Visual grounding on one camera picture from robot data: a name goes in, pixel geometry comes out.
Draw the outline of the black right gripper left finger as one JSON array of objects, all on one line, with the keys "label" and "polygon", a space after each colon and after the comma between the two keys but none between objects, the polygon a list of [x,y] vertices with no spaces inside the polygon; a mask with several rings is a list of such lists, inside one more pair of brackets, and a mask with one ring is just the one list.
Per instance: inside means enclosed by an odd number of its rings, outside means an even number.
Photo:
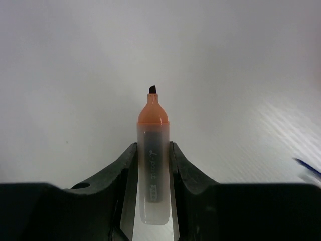
[{"label": "black right gripper left finger", "polygon": [[70,189],[1,184],[1,240],[132,240],[137,144]]}]

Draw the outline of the blue ballpoint pen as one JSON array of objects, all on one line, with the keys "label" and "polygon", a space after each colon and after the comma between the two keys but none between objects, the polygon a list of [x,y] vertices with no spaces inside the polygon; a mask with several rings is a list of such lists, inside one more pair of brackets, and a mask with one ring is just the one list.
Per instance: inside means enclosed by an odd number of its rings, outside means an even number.
[{"label": "blue ballpoint pen", "polygon": [[300,174],[300,178],[320,188],[320,171],[299,158],[293,159],[304,168],[304,171]]}]

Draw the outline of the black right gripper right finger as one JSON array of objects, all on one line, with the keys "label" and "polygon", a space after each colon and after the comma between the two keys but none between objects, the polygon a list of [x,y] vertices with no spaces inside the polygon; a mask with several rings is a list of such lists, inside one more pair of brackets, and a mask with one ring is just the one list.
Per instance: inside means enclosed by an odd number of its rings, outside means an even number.
[{"label": "black right gripper right finger", "polygon": [[171,142],[175,240],[320,240],[320,188],[307,183],[221,184]]}]

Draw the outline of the orange translucent highlighter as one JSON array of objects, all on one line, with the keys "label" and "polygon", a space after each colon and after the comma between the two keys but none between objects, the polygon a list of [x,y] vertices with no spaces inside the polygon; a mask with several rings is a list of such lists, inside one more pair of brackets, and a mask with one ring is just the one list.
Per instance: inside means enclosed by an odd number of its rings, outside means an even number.
[{"label": "orange translucent highlighter", "polygon": [[139,212],[144,224],[164,225],[169,221],[169,127],[153,85],[137,121]]}]

